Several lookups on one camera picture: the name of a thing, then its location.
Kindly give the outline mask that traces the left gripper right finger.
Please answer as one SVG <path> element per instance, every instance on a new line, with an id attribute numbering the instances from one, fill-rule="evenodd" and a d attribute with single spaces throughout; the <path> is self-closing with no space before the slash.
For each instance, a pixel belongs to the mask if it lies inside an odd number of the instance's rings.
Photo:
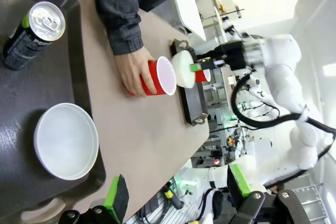
<path id="1" fill-rule="evenodd" d="M 294 191 L 282 190 L 276 195 L 252 191 L 237 164 L 228 167 L 227 187 L 236 208 L 231 224 L 311 222 Z"/>

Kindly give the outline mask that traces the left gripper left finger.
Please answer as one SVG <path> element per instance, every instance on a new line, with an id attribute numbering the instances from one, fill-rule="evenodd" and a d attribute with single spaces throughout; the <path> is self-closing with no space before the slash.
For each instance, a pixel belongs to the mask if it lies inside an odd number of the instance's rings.
<path id="1" fill-rule="evenodd" d="M 121 174 L 114 176 L 107 195 L 91 203 L 88 223 L 123 223 L 128 202 L 125 178 Z"/>

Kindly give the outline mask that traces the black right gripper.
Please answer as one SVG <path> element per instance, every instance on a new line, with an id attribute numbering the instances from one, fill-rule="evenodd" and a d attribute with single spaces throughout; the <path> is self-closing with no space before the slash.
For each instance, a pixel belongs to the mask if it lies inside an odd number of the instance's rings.
<path id="1" fill-rule="evenodd" d="M 222 59 L 222 56 L 226 55 L 224 60 L 213 60 Z M 197 60 L 202 60 L 205 58 L 211 58 L 211 60 L 205 60 L 202 62 L 194 63 L 190 65 L 191 72 L 198 72 L 201 70 L 212 70 L 216 68 L 221 68 L 225 64 L 230 66 L 231 71 L 240 70 L 246 68 L 246 63 L 244 59 L 245 50 L 242 40 L 231 40 L 222 44 L 221 48 L 214 48 L 204 54 L 196 56 Z"/>

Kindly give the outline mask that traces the person's right hand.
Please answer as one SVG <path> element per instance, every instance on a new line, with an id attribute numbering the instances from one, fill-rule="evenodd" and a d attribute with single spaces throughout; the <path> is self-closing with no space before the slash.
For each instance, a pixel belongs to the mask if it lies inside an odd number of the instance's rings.
<path id="1" fill-rule="evenodd" d="M 124 55 L 115 56 L 116 64 L 123 84 L 135 96 L 146 97 L 141 78 L 151 93 L 156 94 L 156 88 L 149 71 L 149 62 L 153 57 L 145 47 Z"/>

